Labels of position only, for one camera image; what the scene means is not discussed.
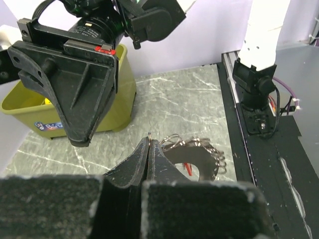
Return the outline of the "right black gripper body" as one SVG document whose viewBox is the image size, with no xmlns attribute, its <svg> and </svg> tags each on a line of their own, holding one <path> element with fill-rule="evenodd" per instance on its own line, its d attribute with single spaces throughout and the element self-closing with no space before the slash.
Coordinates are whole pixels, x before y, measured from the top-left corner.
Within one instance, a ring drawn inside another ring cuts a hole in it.
<svg viewBox="0 0 319 239">
<path fill-rule="evenodd" d="M 64 0 L 67 12 L 79 18 L 70 32 L 101 39 L 115 49 L 130 37 L 135 49 L 144 41 L 165 39 L 186 18 L 175 0 Z"/>
</svg>

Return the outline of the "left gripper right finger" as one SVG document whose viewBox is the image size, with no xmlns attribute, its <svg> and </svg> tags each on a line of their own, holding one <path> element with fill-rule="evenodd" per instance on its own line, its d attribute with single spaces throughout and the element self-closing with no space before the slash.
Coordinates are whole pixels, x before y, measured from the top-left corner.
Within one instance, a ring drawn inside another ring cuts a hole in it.
<svg viewBox="0 0 319 239">
<path fill-rule="evenodd" d="M 274 239 L 262 192 L 249 182 L 190 181 L 150 143 L 141 192 L 144 239 Z"/>
</svg>

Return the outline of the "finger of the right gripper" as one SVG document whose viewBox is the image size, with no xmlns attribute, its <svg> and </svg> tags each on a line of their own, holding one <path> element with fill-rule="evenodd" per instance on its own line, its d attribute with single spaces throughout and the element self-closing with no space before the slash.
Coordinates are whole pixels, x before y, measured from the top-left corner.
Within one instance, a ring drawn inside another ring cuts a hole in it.
<svg viewBox="0 0 319 239">
<path fill-rule="evenodd" d="M 7 50 L 0 51 L 0 84 L 6 84 L 19 79 L 19 69 L 16 68 L 7 52 Z"/>
<path fill-rule="evenodd" d="M 117 92 L 116 51 L 79 41 L 66 41 L 61 50 L 17 41 L 7 51 L 23 85 L 54 105 L 71 144 L 87 147 Z M 99 93 L 93 101 L 93 118 L 78 132 L 79 126 L 72 121 L 74 106 L 88 84 L 96 84 Z"/>
</svg>

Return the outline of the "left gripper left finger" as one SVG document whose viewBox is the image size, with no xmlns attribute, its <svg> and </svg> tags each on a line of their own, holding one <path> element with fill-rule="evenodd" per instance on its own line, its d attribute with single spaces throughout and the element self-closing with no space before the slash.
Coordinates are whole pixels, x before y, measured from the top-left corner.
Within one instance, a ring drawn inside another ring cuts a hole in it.
<svg viewBox="0 0 319 239">
<path fill-rule="evenodd" d="M 0 181 L 3 239 L 137 239 L 150 141 L 102 175 L 9 176 Z"/>
</svg>

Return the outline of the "red tagged key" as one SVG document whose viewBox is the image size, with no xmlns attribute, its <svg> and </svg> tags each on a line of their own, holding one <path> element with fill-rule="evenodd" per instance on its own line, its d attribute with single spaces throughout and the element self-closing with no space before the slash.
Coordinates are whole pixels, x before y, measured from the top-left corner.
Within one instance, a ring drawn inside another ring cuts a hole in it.
<svg viewBox="0 0 319 239">
<path fill-rule="evenodd" d="M 192 165 L 190 163 L 183 163 L 183 169 L 185 169 L 189 176 L 192 176 Z"/>
</svg>

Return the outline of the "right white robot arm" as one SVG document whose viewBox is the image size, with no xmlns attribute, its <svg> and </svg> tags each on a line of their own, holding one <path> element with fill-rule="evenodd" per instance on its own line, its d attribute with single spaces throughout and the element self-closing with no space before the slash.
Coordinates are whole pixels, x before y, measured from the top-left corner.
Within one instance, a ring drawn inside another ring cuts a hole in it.
<svg viewBox="0 0 319 239">
<path fill-rule="evenodd" d="M 78 22 L 69 30 L 39 23 L 50 1 L 42 1 L 32 18 L 17 27 L 0 28 L 0 82 L 21 80 L 49 99 L 73 146 L 87 147 L 111 109 L 119 90 L 116 47 L 129 37 L 142 42 L 168 37 L 185 19 L 191 0 L 64 0 Z M 252 2 L 244 44 L 232 76 L 244 90 L 244 106 L 263 110 L 276 90 L 278 38 L 290 2 Z"/>
</svg>

